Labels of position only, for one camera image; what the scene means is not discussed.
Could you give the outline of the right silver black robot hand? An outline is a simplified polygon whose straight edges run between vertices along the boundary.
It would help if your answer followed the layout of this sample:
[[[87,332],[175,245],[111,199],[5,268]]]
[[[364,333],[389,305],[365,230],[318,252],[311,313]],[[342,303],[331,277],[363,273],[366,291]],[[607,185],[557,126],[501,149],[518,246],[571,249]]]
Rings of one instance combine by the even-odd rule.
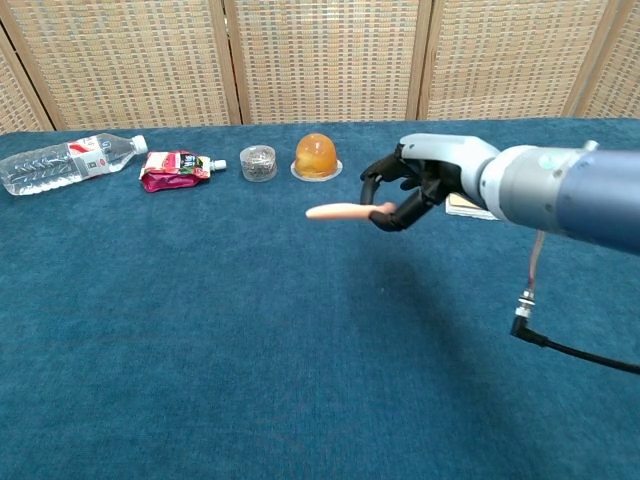
[[[484,208],[481,175],[499,150],[476,136],[413,133],[401,137],[395,150],[372,163],[360,179],[362,205],[371,205],[383,182],[402,181],[412,194],[390,213],[374,211],[367,219],[386,232],[398,232],[457,194]]]

